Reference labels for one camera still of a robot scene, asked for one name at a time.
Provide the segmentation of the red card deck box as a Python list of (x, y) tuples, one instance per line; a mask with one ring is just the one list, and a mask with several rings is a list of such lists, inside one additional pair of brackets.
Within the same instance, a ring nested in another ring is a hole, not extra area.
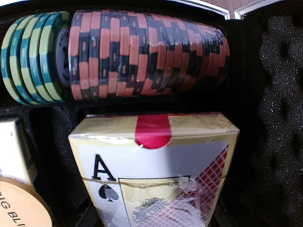
[(206, 227), (240, 131), (221, 113), (88, 115), (69, 135), (106, 227)]

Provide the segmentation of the aluminium poker case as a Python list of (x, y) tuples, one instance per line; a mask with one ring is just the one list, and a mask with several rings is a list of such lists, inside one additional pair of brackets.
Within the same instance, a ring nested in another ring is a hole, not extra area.
[(188, 18), (221, 28), (231, 59), (211, 93), (20, 105), (0, 87), (2, 117), (22, 118), (40, 173), (38, 189), (57, 227), (99, 227), (77, 170), (68, 134), (87, 114), (221, 112), (240, 129), (213, 227), (303, 224), (303, 3), (283, 0), (225, 20), (167, 0), (29, 0), (0, 7), (0, 34), (20, 17), (79, 9), (135, 10)]

